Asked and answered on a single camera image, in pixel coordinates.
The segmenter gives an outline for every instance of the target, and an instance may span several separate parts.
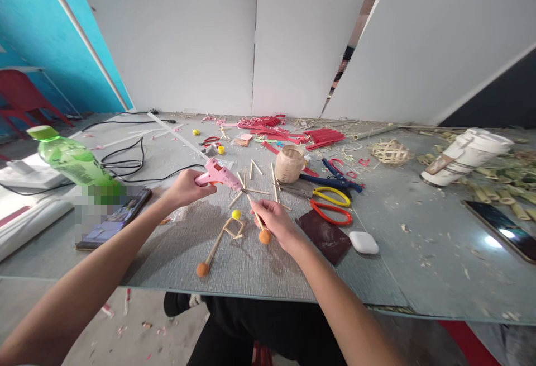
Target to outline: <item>red scissors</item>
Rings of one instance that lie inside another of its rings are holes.
[[[198,145],[203,145],[205,148],[208,147],[213,142],[216,142],[219,140],[219,137],[209,137],[206,138],[203,142],[200,142]]]

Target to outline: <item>phone screen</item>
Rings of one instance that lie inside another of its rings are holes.
[[[494,206],[475,201],[464,201],[463,204],[478,214],[502,239],[509,242],[525,257],[536,262],[536,240],[525,230]]]
[[[76,248],[80,250],[94,250],[105,243],[136,217],[151,197],[151,194],[150,189],[143,189],[136,197],[131,198],[124,206],[83,238],[76,245]]]

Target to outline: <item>power cord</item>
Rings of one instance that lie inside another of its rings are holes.
[[[140,145],[141,159],[128,159],[128,160],[121,160],[121,161],[107,162],[107,163],[104,162],[110,156],[116,155],[116,154],[118,154],[120,152],[123,152],[123,151],[128,151],[129,149],[134,148],[137,144]],[[124,176],[129,176],[129,175],[132,175],[132,174],[135,174],[135,173],[139,172],[141,170],[141,168],[143,168],[143,166],[145,165],[145,150],[143,149],[143,137],[141,137],[134,144],[132,144],[132,145],[126,147],[126,148],[118,149],[117,151],[114,151],[114,152],[106,155],[100,161],[100,164],[102,165],[102,167],[104,169],[108,170],[117,179],[121,180],[124,183],[160,182],[162,180],[170,178],[171,176],[173,176],[176,173],[179,173],[181,170],[189,169],[189,168],[193,168],[193,167],[201,167],[201,168],[205,167],[204,165],[193,164],[193,165],[188,165],[188,166],[185,166],[183,168],[177,169],[176,171],[174,171],[174,172],[170,173],[169,175],[167,175],[167,176],[165,176],[163,178],[160,178],[160,179],[125,180],[125,179],[123,179]],[[118,174],[113,169],[134,169],[134,170],[132,172],[128,172],[128,173]],[[19,194],[20,196],[35,196],[37,194],[43,194],[43,193],[46,193],[46,192],[49,192],[49,191],[52,191],[52,190],[56,190],[56,189],[61,188],[61,187],[70,186],[72,184],[74,184],[74,183],[70,182],[70,183],[60,184],[60,185],[58,185],[56,187],[52,187],[52,188],[49,188],[47,190],[42,190],[42,191],[39,191],[37,193],[21,193],[21,192],[13,190],[11,187],[5,186],[2,183],[0,183],[0,186],[5,188],[6,190],[9,190],[12,193]]]
[[[158,115],[158,110],[156,109],[151,109],[149,110],[149,112],[151,112],[153,115]],[[145,112],[119,112],[118,115],[145,115],[147,113],[147,111]]]
[[[161,119],[162,121],[165,121],[165,122],[168,122],[168,123],[171,123],[171,124],[175,124],[177,123],[177,120],[173,120],[173,119]],[[145,121],[145,122],[118,122],[118,121],[112,121],[112,120],[109,120],[109,121],[105,121],[105,122],[98,122],[98,123],[93,123],[92,125],[89,125],[89,126],[86,126],[82,129],[82,131],[86,131],[87,129],[91,129],[91,127],[93,126],[96,126],[96,125],[99,125],[99,124],[106,124],[106,123],[120,123],[120,124],[124,124],[124,123],[136,123],[136,124],[147,124],[147,123],[156,123],[156,121],[154,120],[148,120],[148,121]]]

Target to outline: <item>white partition board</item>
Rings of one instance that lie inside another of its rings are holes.
[[[363,0],[257,0],[253,114],[319,117]]]
[[[322,117],[441,123],[536,47],[534,2],[379,0]]]
[[[256,0],[88,0],[138,110],[251,114]]]

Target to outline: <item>pink hot glue gun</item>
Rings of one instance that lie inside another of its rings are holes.
[[[205,165],[208,172],[203,173],[195,179],[198,186],[203,186],[207,183],[216,184],[222,183],[231,187],[233,190],[241,190],[243,192],[242,183],[240,180],[226,167],[220,166],[216,158],[210,158]]]

